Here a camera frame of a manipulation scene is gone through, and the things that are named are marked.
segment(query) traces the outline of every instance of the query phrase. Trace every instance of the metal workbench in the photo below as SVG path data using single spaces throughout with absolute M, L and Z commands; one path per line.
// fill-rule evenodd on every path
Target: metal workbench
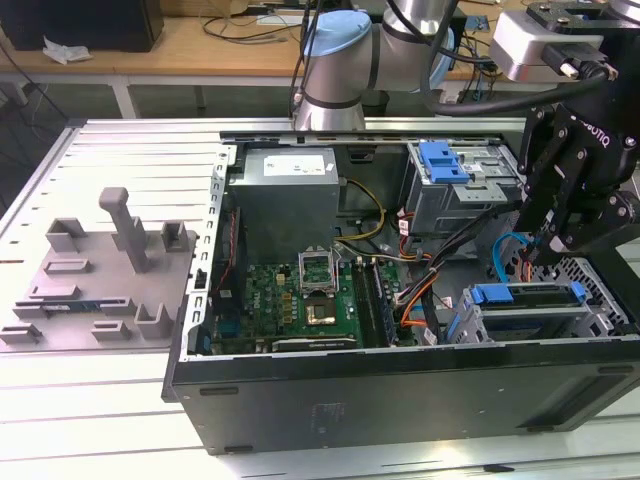
M 104 186 L 125 186 L 130 210 L 145 227 L 181 219 L 198 231 L 213 169 L 208 153 L 219 132 L 288 125 L 116 120 L 66 129 L 0 221 L 0 321 L 14 319 L 11 307 L 48 249 L 44 233 L 53 218 L 75 216 L 88 231 L 112 230 L 95 200 Z M 515 132 L 523 122 L 373 119 L 368 126 Z M 635 250 L 624 247 L 632 260 Z M 166 351 L 0 356 L 0 478 L 640 477 L 637 390 L 571 433 L 216 458 L 206 454 L 180 404 L 160 399 L 166 360 Z M 408 406 L 407 414 L 420 415 L 420 405 Z M 515 470 L 487 473 L 486 465 Z

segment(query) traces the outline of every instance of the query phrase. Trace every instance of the wooden table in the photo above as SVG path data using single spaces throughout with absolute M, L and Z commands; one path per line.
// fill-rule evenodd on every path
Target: wooden table
M 508 0 L 502 6 L 460 4 L 469 15 L 487 15 L 496 19 L 503 8 L 523 8 L 519 0 Z M 222 28 L 212 25 L 214 31 Z M 229 25 L 225 35 L 242 36 L 263 32 L 274 26 L 251 24 Z M 292 29 L 293 37 L 299 31 Z M 114 51 L 92 52 L 94 58 L 85 62 L 61 65 L 40 51 L 15 51 L 6 38 L 13 59 L 38 83 L 106 84 L 111 86 L 123 118 L 138 118 L 138 110 L 129 92 L 130 85 L 192 85 L 196 103 L 204 106 L 203 85 L 288 86 L 298 57 L 298 42 L 287 32 L 278 34 L 284 41 L 266 45 L 240 45 L 226 42 L 203 33 L 197 18 L 165 18 L 165 28 L 153 50 L 149 53 Z M 479 39 L 489 41 L 490 33 L 477 33 Z M 486 53 L 486 47 L 480 49 Z M 472 68 L 457 63 L 440 85 L 442 100 L 457 98 L 470 80 Z M 19 103 L 26 98 L 17 85 L 24 78 L 0 54 L 0 86 Z M 539 90 L 546 85 L 517 84 L 508 80 L 496 82 L 495 90 Z

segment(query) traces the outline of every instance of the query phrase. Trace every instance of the table leg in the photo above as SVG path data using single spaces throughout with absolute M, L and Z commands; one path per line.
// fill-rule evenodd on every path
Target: table leg
M 196 108 L 198 109 L 198 116 L 203 117 L 205 110 L 207 109 L 207 100 L 204 98 L 204 89 L 201 85 L 193 87 L 193 93 L 196 95 Z
M 113 88 L 113 94 L 118 102 L 122 118 L 140 118 L 140 112 L 138 112 L 138 107 L 131 96 L 128 83 L 118 79 L 111 83 L 111 88 Z
M 0 83 L 0 89 L 21 107 L 29 101 L 18 83 Z

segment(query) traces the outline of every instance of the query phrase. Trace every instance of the green circuit board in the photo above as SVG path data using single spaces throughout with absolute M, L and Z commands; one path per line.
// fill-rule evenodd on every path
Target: green circuit board
M 313 324 L 310 315 L 317 310 L 309 310 L 312 308 L 309 307 L 309 294 L 301 289 L 298 264 L 251 265 L 247 272 L 244 310 L 237 326 L 237 319 L 229 322 L 234 325 L 234 330 L 223 332 L 223 353 L 250 353 L 245 351 L 248 347 L 247 342 L 243 344 L 243 339 L 273 341 L 292 337 L 347 336 L 362 347 L 351 269 L 348 261 L 339 262 L 336 268 L 337 289 L 327 299 L 332 304 L 331 308 L 335 305 L 335 315 L 330 316 L 334 320 Z M 400 287 L 395 265 L 382 262 L 380 275 L 391 299 Z M 326 261 L 324 264 L 305 263 L 304 282 L 330 280 Z

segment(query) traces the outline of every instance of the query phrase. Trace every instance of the motherboard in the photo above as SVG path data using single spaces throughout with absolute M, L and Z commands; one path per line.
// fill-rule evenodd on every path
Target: motherboard
M 325 257 L 249 265 L 244 308 L 218 318 L 213 352 L 389 346 L 395 339 L 391 305 L 399 289 L 392 262 L 334 262 Z

